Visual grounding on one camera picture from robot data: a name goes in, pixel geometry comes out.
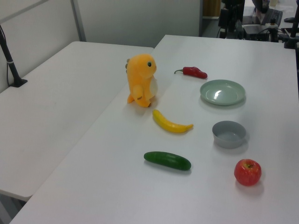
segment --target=red apple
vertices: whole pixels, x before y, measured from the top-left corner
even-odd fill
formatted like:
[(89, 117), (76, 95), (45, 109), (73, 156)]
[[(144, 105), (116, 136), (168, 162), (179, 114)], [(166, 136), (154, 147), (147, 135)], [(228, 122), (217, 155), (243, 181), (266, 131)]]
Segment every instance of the red apple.
[(235, 166), (235, 177), (244, 186), (255, 185), (262, 175), (260, 164), (251, 159), (240, 160)]

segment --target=toy banana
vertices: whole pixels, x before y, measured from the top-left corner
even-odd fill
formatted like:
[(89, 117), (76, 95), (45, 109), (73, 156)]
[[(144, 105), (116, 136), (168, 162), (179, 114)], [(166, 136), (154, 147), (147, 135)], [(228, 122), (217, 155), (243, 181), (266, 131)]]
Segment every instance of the toy banana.
[(167, 120), (163, 114), (158, 110), (153, 110), (153, 119), (156, 123), (166, 131), (173, 133), (184, 133), (193, 128), (191, 125), (179, 125)]
[(158, 90), (154, 73), (157, 70), (154, 58), (149, 54), (136, 55), (126, 64), (130, 95), (127, 103), (135, 102), (142, 107), (150, 106), (150, 99)]

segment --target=banana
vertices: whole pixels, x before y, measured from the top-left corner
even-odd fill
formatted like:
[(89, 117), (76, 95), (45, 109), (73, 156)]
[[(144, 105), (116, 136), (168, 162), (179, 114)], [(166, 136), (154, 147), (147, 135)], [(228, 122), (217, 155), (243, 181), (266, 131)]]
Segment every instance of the banana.
[(153, 119), (160, 127), (173, 133), (184, 133), (193, 128), (193, 124), (179, 125), (167, 120), (159, 110), (153, 110)]

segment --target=white plush belly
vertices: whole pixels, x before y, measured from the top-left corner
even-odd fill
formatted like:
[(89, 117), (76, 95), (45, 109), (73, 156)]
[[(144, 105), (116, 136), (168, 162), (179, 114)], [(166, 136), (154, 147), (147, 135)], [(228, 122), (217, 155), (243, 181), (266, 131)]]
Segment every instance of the white plush belly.
[(149, 91), (150, 93), (155, 96), (158, 91), (158, 84), (155, 78), (152, 78), (149, 85)]

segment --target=vegetable toy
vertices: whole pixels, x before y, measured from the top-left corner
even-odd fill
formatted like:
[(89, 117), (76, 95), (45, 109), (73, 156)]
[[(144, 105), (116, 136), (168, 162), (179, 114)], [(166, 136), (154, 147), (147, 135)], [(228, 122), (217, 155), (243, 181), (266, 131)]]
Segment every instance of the vegetable toy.
[(207, 74), (196, 67), (183, 67), (183, 69), (176, 70), (174, 73), (176, 73), (177, 71), (182, 71), (184, 75), (188, 76), (207, 78)]
[(139, 106), (149, 107), (150, 99), (158, 90), (154, 73), (157, 70), (154, 58), (149, 54), (136, 55), (126, 64), (130, 95), (128, 103), (134, 100)]
[(191, 168), (191, 163), (189, 160), (185, 159), (182, 156), (175, 155), (172, 153), (166, 152), (148, 152), (144, 154), (144, 159), (160, 164), (166, 167), (179, 169), (179, 170), (189, 170)]
[(179, 125), (172, 123), (171, 121), (167, 120), (160, 111), (153, 110), (153, 119), (156, 123), (165, 129), (166, 131), (173, 132), (173, 133), (184, 133), (189, 131), (193, 128), (193, 124), (191, 125)]

